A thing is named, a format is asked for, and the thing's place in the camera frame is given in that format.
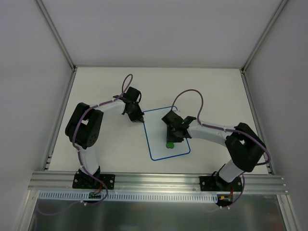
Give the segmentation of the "green whiteboard eraser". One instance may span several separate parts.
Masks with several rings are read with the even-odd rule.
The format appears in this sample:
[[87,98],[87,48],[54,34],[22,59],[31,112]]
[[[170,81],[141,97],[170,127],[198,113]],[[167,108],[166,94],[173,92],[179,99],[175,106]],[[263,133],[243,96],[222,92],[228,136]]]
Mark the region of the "green whiteboard eraser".
[[167,147],[168,149],[173,149],[173,148],[175,147],[175,144],[174,144],[173,142],[167,142],[167,143],[166,143],[166,147]]

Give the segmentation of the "blue framed whiteboard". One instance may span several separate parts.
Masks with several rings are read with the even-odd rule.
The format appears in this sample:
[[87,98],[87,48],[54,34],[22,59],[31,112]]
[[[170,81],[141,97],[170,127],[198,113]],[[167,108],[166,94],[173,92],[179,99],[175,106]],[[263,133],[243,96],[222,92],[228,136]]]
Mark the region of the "blue framed whiteboard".
[[150,158],[153,161],[187,155],[191,152],[187,139],[175,143],[173,148],[167,148],[167,126],[162,118],[170,109],[171,106],[144,111],[144,131]]

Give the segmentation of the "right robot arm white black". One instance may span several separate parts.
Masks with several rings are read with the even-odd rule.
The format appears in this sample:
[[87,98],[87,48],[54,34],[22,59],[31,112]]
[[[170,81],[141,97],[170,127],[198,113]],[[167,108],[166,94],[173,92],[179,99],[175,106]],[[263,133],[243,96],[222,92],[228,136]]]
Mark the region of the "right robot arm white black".
[[224,164],[210,184],[219,191],[231,189],[232,182],[245,172],[252,172],[267,148],[246,123],[234,127],[206,124],[200,119],[187,116],[182,118],[170,110],[162,121],[167,126],[167,143],[179,143],[185,139],[201,139],[227,148],[231,157]]

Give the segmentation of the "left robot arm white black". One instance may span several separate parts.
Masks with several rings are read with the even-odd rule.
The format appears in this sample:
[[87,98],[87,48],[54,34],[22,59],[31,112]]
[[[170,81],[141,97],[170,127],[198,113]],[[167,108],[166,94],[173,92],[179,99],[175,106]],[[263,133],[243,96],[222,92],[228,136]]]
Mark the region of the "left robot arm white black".
[[120,96],[99,105],[78,103],[65,128],[65,135],[76,148],[80,167],[74,176],[74,189],[98,189],[104,179],[94,145],[104,119],[127,114],[131,122],[144,122],[139,103],[141,92],[129,87]]

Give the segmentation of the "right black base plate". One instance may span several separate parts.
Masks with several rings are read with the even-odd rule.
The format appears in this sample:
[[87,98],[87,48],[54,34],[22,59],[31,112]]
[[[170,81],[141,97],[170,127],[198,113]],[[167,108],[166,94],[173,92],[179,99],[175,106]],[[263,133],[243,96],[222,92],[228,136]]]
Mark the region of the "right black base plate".
[[243,189],[242,180],[236,177],[232,182],[226,182],[218,176],[200,176],[200,190],[205,192],[240,192]]

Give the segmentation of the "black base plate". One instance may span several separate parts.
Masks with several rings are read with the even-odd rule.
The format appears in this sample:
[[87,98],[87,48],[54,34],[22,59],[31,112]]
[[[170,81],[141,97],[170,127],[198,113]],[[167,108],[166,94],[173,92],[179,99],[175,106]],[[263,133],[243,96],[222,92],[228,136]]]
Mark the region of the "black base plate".
[[218,176],[200,176],[200,190],[205,192],[240,192],[243,189],[242,180],[236,177],[232,182],[226,182]]
[[[102,181],[108,190],[113,190],[115,185],[115,178],[116,176],[114,174],[102,174],[100,172],[96,173],[95,178]],[[72,188],[73,189],[98,189],[100,186],[100,183],[90,177],[89,175],[83,173],[83,172],[77,172],[74,175]]]

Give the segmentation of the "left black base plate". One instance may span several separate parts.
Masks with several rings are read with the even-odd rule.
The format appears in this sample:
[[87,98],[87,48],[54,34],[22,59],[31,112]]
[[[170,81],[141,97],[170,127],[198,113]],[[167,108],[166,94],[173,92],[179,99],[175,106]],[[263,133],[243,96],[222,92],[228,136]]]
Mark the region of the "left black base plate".
[[[95,178],[102,181],[108,190],[113,190],[115,185],[115,178],[116,176],[114,174],[102,174],[100,172],[96,173]],[[74,175],[72,188],[73,189],[98,189],[100,186],[100,183],[90,177],[89,175],[83,173],[83,172],[77,172]]]

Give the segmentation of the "right aluminium frame post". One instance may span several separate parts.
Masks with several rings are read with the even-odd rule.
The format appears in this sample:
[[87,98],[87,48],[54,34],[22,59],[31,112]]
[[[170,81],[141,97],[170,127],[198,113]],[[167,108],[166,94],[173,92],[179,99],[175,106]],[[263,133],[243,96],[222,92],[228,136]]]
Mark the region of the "right aluminium frame post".
[[269,21],[267,22],[264,30],[262,31],[261,35],[259,36],[256,44],[254,45],[252,51],[250,52],[247,60],[245,61],[244,65],[241,68],[241,71],[245,73],[249,68],[250,64],[252,63],[254,57],[257,55],[258,51],[261,49],[261,46],[265,42],[267,36],[269,35],[271,29],[274,27],[275,23],[277,22],[278,18],[282,14],[284,8],[288,4],[289,0],[281,0],[279,1],[278,6],[276,7],[275,11],[273,12],[272,16],[270,17]]

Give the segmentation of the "aluminium frame post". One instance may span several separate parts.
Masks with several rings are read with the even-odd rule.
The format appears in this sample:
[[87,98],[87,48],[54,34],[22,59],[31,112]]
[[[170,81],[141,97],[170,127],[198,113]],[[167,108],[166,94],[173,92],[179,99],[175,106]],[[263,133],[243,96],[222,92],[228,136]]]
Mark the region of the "aluminium frame post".
[[48,28],[49,28],[53,38],[55,39],[55,41],[56,41],[56,43],[57,43],[61,53],[63,54],[66,62],[68,63],[70,69],[72,71],[74,71],[75,68],[76,68],[76,65],[74,64],[73,59],[71,58],[71,56],[70,56],[70,54],[69,54],[65,44],[64,44],[64,42],[63,42],[63,40],[62,40],[58,30],[57,30],[57,28],[56,28],[52,18],[51,18],[50,14],[49,14],[49,12],[48,12],[48,10],[46,8],[46,6],[44,4],[44,1],[42,1],[42,0],[34,0],[34,2],[36,4],[36,6],[38,7],[40,13],[42,14],[43,19],[45,20],[45,22],[46,22],[46,24],[47,24],[47,26],[48,26]]
[[265,42],[267,36],[269,35],[271,29],[274,27],[275,23],[277,22],[278,18],[282,14],[284,8],[288,4],[289,0],[281,0],[279,1],[278,6],[276,7],[275,11],[273,12],[272,16],[270,17],[269,21],[267,22],[264,30],[262,31],[261,35],[259,36],[256,44],[254,45],[252,51],[250,52],[247,60],[245,61],[244,65],[241,68],[241,71],[245,73],[249,68],[250,64],[252,63],[254,57],[257,55],[258,51],[261,49],[261,46]]

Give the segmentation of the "aluminium mounting rail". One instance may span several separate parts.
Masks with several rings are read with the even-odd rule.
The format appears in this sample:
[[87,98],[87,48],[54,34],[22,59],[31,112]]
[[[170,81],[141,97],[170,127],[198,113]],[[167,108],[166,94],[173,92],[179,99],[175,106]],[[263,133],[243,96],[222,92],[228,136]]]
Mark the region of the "aluminium mounting rail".
[[[149,193],[196,193],[205,185],[197,174],[115,173],[114,191]],[[29,190],[72,190],[75,172],[35,171]],[[244,175],[246,194],[288,194],[279,175]]]

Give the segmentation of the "left aluminium frame post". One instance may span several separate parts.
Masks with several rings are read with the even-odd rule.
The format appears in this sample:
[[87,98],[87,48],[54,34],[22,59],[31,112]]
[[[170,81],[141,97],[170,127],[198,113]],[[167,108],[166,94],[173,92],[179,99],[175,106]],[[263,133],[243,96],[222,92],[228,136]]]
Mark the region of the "left aluminium frame post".
[[55,41],[56,41],[56,43],[57,43],[61,53],[63,54],[66,62],[68,63],[70,69],[72,71],[74,71],[75,68],[76,68],[76,65],[74,64],[73,59],[71,58],[71,56],[70,56],[70,54],[69,54],[65,44],[64,44],[64,42],[63,42],[63,40],[62,40],[58,30],[57,30],[57,28],[56,28],[52,18],[51,18],[50,14],[49,14],[49,12],[48,12],[48,10],[46,8],[46,6],[44,4],[44,1],[42,1],[42,0],[34,0],[34,2],[36,4],[36,6],[38,7],[40,13],[42,14],[43,19],[45,20],[45,22],[46,22],[46,24],[47,24],[47,26],[48,26],[48,28],[49,28],[53,38],[55,39]]

